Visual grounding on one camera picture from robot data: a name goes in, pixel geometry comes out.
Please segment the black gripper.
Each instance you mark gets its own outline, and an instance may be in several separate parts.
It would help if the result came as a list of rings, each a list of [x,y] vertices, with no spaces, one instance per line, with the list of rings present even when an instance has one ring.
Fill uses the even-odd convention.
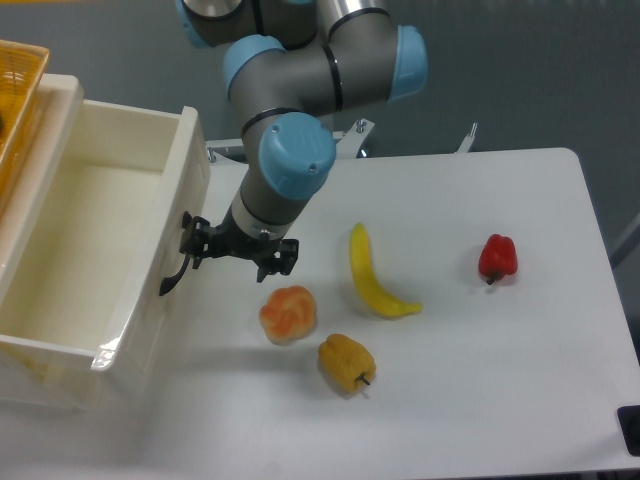
[[[298,260],[297,239],[272,239],[266,230],[252,237],[240,229],[230,213],[220,225],[212,227],[203,217],[185,211],[181,228],[184,232],[179,252],[185,259],[179,276],[184,275],[190,262],[193,269],[198,269],[205,258],[230,256],[254,262],[258,267],[256,281],[262,283],[269,275],[289,275]]]

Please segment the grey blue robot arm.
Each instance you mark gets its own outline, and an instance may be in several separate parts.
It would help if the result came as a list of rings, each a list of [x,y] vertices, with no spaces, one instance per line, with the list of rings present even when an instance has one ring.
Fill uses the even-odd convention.
[[[180,1],[190,41],[223,45],[226,96],[241,129],[247,173],[217,226],[185,214],[183,268],[225,256],[287,275],[288,237],[322,188],[337,147],[322,118],[419,92],[428,76],[421,33],[381,1]]]

